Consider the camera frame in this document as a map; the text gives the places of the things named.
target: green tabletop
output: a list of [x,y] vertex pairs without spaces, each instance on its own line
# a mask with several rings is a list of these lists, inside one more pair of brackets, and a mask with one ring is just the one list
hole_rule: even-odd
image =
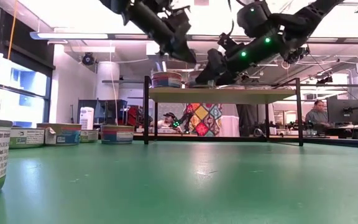
[[134,142],[11,150],[0,223],[358,223],[358,149]]

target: shelf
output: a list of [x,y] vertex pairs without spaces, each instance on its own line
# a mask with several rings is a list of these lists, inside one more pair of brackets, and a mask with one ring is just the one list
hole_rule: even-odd
[[227,90],[197,88],[151,88],[157,103],[266,104],[295,95],[295,90]]

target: black robotic arm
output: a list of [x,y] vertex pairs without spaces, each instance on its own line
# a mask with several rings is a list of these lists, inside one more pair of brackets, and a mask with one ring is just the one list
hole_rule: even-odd
[[248,68],[276,54],[287,63],[301,60],[309,53],[302,46],[323,18],[343,1],[317,0],[294,15],[271,14],[265,1],[245,5],[237,13],[237,23],[246,35],[255,39],[249,44],[237,44],[225,33],[221,34],[218,44],[226,50],[225,55],[211,49],[208,64],[196,82],[215,80],[217,85],[233,84],[247,75]]
[[[101,0],[116,14],[120,14],[124,25],[133,22],[149,38],[160,46],[160,55],[168,53],[177,60],[196,63],[193,51],[189,49],[186,33],[190,30],[189,18],[183,7],[172,9],[172,0]],[[167,16],[159,18],[157,13]]]
[[[132,21],[160,46],[160,54],[184,62],[196,63],[196,57],[186,42],[190,29],[185,8],[172,9],[172,0],[101,0],[105,6],[124,19]],[[208,51],[206,68],[196,79],[197,83],[214,80],[217,85],[234,83],[246,77],[246,70],[261,61],[280,54],[284,61],[295,63],[309,53],[302,47],[323,18],[344,0],[316,0],[294,15],[271,13],[265,1],[254,0],[244,4],[237,13],[237,23],[244,33],[254,38],[249,44],[235,43],[229,35],[221,34],[216,49]],[[159,18],[157,13],[167,17]]]

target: colorful quilt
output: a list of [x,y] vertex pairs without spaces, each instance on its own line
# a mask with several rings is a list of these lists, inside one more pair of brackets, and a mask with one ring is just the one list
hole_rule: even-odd
[[215,137],[219,134],[222,118],[222,104],[191,103],[186,112],[193,113],[190,120],[190,131],[195,130],[198,136]]

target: man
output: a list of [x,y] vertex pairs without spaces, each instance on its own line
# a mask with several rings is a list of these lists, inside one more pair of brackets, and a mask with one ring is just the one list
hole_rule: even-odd
[[328,114],[324,110],[324,102],[321,100],[316,100],[314,107],[309,113],[306,114],[306,122],[312,122],[314,125],[322,125],[328,127]]
[[[172,124],[174,119],[176,118],[176,116],[172,113],[166,113],[164,114],[165,119],[160,120],[157,122],[157,127],[158,128],[173,128]],[[174,130],[176,130],[178,133],[181,133],[181,128],[180,126],[177,128],[173,128]]]

